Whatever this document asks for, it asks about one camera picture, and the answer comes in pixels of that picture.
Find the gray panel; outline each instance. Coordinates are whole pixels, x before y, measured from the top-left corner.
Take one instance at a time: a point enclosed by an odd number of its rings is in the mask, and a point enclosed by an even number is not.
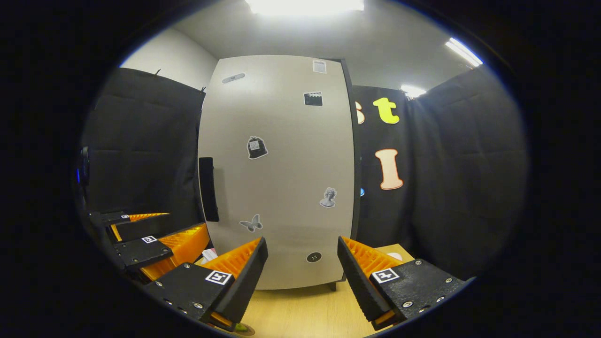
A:
[[[207,222],[218,254],[255,238],[267,240],[267,260],[257,289],[286,289],[337,281],[339,235],[350,236],[355,165],[349,97],[340,63],[256,55],[219,60],[204,101],[198,156],[213,157],[219,222]],[[229,76],[243,78],[223,83]],[[305,93],[322,92],[322,106]],[[250,137],[268,154],[249,159]],[[326,188],[334,207],[319,204]],[[241,221],[260,215],[262,229]],[[322,254],[307,262],[313,252]]]

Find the black fabric wall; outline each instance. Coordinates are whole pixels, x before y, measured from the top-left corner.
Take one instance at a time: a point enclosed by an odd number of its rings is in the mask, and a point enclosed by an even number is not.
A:
[[[182,227],[202,221],[197,124],[204,92],[133,69],[116,69],[90,112],[87,209],[170,212]]]
[[[353,86],[355,100],[361,105],[365,121],[358,126],[361,142],[361,197],[357,240],[371,247],[399,243],[409,250],[412,246],[410,211],[413,204],[413,165],[408,120],[407,100],[399,90]],[[387,97],[396,104],[392,114],[399,116],[396,124],[380,119],[375,100]],[[403,186],[382,190],[382,166],[375,153],[383,149],[396,149],[398,176]]]
[[[524,202],[520,110],[482,65],[410,101],[409,120],[420,252],[459,278],[477,275],[506,243]]]

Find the wooden surface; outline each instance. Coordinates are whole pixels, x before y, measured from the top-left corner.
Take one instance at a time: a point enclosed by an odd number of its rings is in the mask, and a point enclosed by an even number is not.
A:
[[[398,253],[404,262],[413,260],[398,244],[377,249]],[[325,284],[287,290],[256,290],[242,323],[255,330],[250,337],[256,338],[359,338],[377,332],[361,312],[349,282],[336,285],[335,292]]]

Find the white wall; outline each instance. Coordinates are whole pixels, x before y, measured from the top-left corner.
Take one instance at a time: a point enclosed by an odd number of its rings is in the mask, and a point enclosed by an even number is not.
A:
[[[209,85],[216,65],[213,55],[185,34],[170,28],[146,42],[121,67],[152,74],[160,69],[160,76],[200,90]]]

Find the ceiling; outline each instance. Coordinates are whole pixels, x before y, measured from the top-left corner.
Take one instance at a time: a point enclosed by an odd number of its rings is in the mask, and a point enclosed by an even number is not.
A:
[[[217,59],[243,55],[345,58],[355,85],[425,90],[468,70],[444,44],[450,35],[396,2],[365,0],[364,11],[331,16],[253,14],[244,0],[223,0],[174,27]]]

